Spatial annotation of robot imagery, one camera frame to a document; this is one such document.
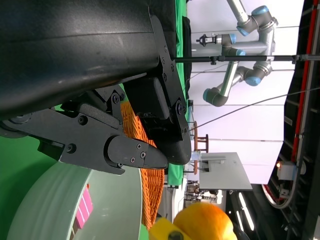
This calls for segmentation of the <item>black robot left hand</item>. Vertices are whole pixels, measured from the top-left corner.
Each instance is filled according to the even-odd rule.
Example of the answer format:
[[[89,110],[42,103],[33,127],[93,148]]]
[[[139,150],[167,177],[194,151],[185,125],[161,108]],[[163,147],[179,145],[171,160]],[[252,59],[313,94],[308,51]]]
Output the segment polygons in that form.
[[[115,175],[191,159],[187,104],[159,18],[142,0],[3,0],[0,134]]]

